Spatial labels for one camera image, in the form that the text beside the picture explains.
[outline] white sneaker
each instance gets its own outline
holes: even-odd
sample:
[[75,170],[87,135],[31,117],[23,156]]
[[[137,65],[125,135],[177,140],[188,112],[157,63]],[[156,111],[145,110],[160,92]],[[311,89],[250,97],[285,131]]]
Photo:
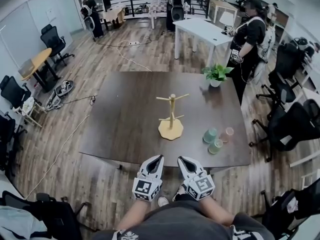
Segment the white sneaker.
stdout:
[[169,201],[168,201],[168,199],[166,199],[164,196],[160,196],[160,197],[158,198],[158,205],[159,205],[159,207],[165,206],[165,205],[167,205],[167,204],[169,204]]
[[181,183],[181,185],[179,186],[177,192],[175,193],[174,197],[172,198],[172,201],[176,201],[176,196],[177,195],[183,195],[183,194],[187,194],[187,191],[186,191],[186,186]]

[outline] gray shirt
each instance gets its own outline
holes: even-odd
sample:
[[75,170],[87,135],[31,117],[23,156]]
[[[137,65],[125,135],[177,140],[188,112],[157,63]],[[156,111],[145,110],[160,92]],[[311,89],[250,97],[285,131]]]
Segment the gray shirt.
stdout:
[[231,227],[205,217],[195,201],[176,201],[150,212],[145,220],[127,230],[104,230],[92,240],[274,240],[258,221],[238,213]]

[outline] lamp shade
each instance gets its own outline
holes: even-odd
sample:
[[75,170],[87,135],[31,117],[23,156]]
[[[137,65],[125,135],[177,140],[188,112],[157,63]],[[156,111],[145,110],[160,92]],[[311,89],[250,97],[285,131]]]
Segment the lamp shade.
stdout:
[[219,21],[222,24],[224,24],[226,26],[231,26],[231,27],[233,27],[235,24],[234,15],[230,12],[227,12],[227,11],[224,11],[222,13],[222,16]]

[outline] round wooden table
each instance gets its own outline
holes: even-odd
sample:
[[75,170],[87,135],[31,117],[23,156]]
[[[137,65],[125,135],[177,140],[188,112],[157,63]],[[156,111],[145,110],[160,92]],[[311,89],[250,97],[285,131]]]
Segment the round wooden table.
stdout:
[[41,78],[41,76],[39,75],[38,69],[41,67],[41,65],[43,63],[47,66],[48,70],[52,74],[55,81],[60,79],[60,77],[58,77],[56,75],[56,72],[52,69],[52,67],[50,66],[50,64],[47,61],[51,52],[52,52],[52,49],[47,48],[47,49],[41,51],[37,56],[32,58],[31,61],[32,61],[32,64],[34,67],[31,68],[30,72],[26,72],[26,75],[22,76],[23,81],[30,79],[31,76],[34,76],[34,78],[39,82],[39,84],[42,86],[42,88],[45,92],[50,91],[54,85],[53,86],[52,86],[52,84],[49,85],[48,82],[46,81],[46,79]]

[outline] black pants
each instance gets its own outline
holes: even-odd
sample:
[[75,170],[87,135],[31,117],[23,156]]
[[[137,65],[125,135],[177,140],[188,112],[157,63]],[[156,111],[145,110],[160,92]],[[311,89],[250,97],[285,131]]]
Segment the black pants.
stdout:
[[104,32],[102,31],[99,14],[96,11],[92,11],[92,14],[90,16],[94,22],[94,30],[93,30],[94,37],[95,38],[102,37],[104,35]]
[[255,53],[249,52],[246,56],[244,56],[242,63],[234,64],[229,60],[227,64],[227,67],[234,68],[231,71],[231,73],[227,75],[227,77],[232,78],[240,105],[242,104],[242,98],[246,89],[250,73],[254,70],[255,66],[259,61],[259,57],[256,51],[254,52]]
[[177,194],[175,201],[196,201],[191,195],[189,194]]

